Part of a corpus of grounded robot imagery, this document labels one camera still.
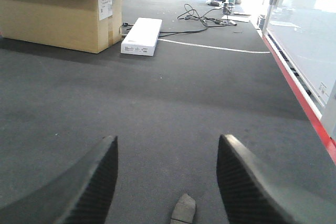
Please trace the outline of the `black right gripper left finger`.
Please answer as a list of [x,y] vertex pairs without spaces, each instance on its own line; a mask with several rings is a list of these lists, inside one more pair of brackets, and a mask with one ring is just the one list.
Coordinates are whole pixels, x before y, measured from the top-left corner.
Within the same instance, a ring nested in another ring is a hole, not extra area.
[[64,173],[1,208],[1,223],[105,223],[118,178],[118,138],[108,136]]

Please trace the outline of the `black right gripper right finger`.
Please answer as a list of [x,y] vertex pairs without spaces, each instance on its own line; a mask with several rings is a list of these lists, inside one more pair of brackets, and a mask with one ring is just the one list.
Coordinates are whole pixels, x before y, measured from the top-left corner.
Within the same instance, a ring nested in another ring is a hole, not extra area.
[[216,175],[229,223],[335,223],[335,204],[285,180],[231,134],[219,137]]

